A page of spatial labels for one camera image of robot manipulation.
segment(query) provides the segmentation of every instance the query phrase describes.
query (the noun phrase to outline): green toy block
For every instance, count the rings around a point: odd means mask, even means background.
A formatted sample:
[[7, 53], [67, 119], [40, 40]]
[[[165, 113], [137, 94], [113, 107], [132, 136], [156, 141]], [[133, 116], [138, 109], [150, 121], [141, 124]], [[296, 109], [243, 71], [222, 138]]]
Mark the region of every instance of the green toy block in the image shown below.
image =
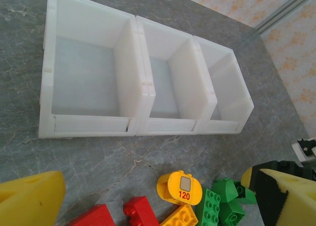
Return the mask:
[[220, 204], [219, 221], [222, 225], [236, 226], [245, 216], [245, 212], [236, 201]]
[[224, 178], [218, 179], [212, 187], [212, 191], [219, 194], [221, 202], [227, 203], [238, 197], [238, 192], [233, 180]]
[[238, 192], [238, 197], [234, 201], [245, 205], [257, 204], [254, 192], [242, 186], [240, 182], [234, 182], [234, 184]]
[[209, 189], [203, 188], [202, 200], [196, 206], [197, 226], [217, 226], [221, 197]]

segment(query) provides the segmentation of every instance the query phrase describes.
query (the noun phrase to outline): floral wallpaper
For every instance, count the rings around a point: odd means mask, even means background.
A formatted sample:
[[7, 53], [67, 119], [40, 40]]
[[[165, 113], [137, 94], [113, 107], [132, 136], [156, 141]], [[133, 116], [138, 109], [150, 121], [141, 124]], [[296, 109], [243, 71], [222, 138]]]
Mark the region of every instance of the floral wallpaper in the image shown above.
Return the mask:
[[235, 20], [256, 27], [288, 0], [193, 0]]
[[262, 35], [310, 137], [316, 136], [316, 0], [308, 0]]

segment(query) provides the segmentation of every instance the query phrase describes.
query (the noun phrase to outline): marble surface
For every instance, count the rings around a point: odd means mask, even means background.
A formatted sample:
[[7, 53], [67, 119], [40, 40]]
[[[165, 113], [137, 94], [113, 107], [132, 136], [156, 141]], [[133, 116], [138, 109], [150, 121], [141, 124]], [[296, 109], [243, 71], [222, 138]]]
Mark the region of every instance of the marble surface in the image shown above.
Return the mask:
[[[67, 185], [58, 225], [95, 203], [107, 203], [118, 226], [122, 205], [146, 195], [161, 221], [175, 206], [156, 181], [183, 169], [210, 187], [238, 180], [250, 166], [292, 160], [303, 124], [256, 31], [189, 0], [93, 0], [234, 49], [255, 108], [239, 135], [38, 139], [46, 0], [0, 0], [0, 182], [61, 170]], [[262, 226], [257, 206], [241, 226]]]

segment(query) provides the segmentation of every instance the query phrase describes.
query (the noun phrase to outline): red lego brick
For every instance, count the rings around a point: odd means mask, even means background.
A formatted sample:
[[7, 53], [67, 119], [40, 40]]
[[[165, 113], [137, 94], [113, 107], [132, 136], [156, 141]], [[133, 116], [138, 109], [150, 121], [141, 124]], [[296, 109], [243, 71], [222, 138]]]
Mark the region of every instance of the red lego brick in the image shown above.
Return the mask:
[[124, 214], [130, 217], [130, 226], [159, 226], [159, 222], [145, 196], [134, 197], [124, 204]]
[[106, 205], [95, 205], [67, 226], [115, 226]]

